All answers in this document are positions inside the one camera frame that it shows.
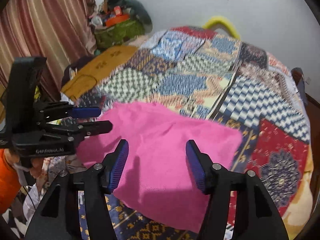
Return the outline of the person's left hand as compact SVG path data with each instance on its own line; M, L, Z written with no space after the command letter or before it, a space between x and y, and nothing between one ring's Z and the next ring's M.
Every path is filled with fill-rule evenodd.
M42 174L44 158L22 158L22 160L20 160L20 156L15 151L6 148L4 150L4 159L12 168L18 165L27 168L30 175L35 179L39 178Z

